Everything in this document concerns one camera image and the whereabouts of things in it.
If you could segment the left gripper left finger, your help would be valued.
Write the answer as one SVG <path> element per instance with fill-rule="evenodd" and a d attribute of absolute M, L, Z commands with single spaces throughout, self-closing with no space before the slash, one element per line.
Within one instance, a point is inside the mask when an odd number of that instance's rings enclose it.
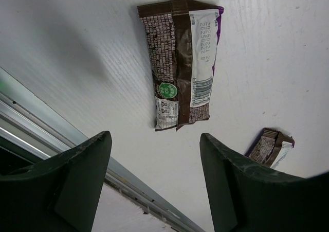
<path fill-rule="evenodd" d="M 111 148 L 111 134 L 103 131 L 2 174 L 1 231 L 91 231 Z"/>

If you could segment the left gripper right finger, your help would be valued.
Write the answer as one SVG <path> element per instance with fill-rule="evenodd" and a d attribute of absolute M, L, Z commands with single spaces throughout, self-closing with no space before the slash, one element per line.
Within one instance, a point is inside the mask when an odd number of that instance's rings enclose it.
<path fill-rule="evenodd" d="M 328 231 L 328 173 L 289 175 L 200 137 L 215 231 Z"/>

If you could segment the brown chocolate bar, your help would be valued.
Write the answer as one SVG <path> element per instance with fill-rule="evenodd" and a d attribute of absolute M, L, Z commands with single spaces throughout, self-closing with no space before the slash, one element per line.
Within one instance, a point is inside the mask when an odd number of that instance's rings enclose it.
<path fill-rule="evenodd" d="M 245 156 L 265 167 L 275 169 L 294 148 L 295 140 L 281 131 L 263 128 Z"/>
<path fill-rule="evenodd" d="M 171 0 L 137 10 L 152 70 L 155 130 L 208 120 L 223 7 Z"/>

